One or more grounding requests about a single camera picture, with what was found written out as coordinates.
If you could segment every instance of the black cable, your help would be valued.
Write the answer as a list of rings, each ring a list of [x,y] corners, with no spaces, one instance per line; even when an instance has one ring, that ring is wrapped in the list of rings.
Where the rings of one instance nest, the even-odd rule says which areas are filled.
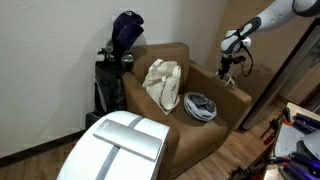
[[[248,73],[246,73],[246,74],[244,73],[244,65],[246,64],[246,60],[244,60],[243,62],[240,63],[242,75],[243,75],[244,77],[248,77],[248,76],[251,74],[252,68],[253,68],[253,66],[254,66],[254,65],[253,65],[253,58],[252,58],[252,55],[251,55],[250,51],[248,50],[248,48],[247,48],[247,47],[243,44],[243,42],[242,42],[242,40],[244,40],[245,38],[243,38],[243,37],[240,35],[239,30],[237,30],[236,33],[237,33],[238,38],[240,39],[240,49],[243,48],[243,49],[247,52],[247,54],[249,55],[250,60],[251,60],[250,69],[249,69]]]

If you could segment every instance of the robotic arm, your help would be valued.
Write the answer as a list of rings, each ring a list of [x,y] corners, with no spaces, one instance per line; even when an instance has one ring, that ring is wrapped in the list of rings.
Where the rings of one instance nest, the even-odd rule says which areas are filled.
[[[277,28],[295,15],[317,18],[320,17],[319,14],[320,0],[275,0],[263,12],[249,20],[242,27],[227,32],[221,43],[223,55],[221,67],[217,74],[223,79],[232,63],[238,64],[245,61],[245,57],[237,57],[235,54],[242,49],[248,52],[247,48],[251,45],[250,41],[248,41],[248,36],[253,32]]]

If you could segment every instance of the armchair armrest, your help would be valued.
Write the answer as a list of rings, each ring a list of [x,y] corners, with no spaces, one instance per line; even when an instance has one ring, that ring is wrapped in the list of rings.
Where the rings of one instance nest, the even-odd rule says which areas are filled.
[[[126,72],[122,76],[122,80],[125,88],[128,111],[170,127],[166,149],[157,178],[167,179],[178,146],[180,134],[132,73]]]
[[[251,107],[252,98],[239,88],[224,87],[224,83],[215,75],[194,62],[190,69],[186,92],[197,92],[215,102],[218,116],[228,124],[229,129],[238,128]]]

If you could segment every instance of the white wall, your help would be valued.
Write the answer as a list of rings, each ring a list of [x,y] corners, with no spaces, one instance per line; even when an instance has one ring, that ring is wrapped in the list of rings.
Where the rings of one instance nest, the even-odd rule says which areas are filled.
[[[77,132],[93,110],[95,52],[112,20],[145,20],[139,43],[184,42],[204,65],[224,0],[3,0],[0,4],[0,157]]]

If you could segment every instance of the armchair cushion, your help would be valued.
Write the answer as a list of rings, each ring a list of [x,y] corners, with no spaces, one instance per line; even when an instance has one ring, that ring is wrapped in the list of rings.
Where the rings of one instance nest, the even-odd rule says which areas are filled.
[[[193,159],[195,154],[207,149],[208,145],[221,142],[228,132],[228,125],[221,117],[216,116],[209,122],[195,120],[185,112],[183,102],[168,116],[170,122],[183,134],[171,167],[173,169]]]
[[[185,92],[197,92],[214,101],[218,116],[223,118],[230,130],[239,126],[251,107],[252,98],[239,88],[224,87],[224,82],[214,74],[191,62]]]

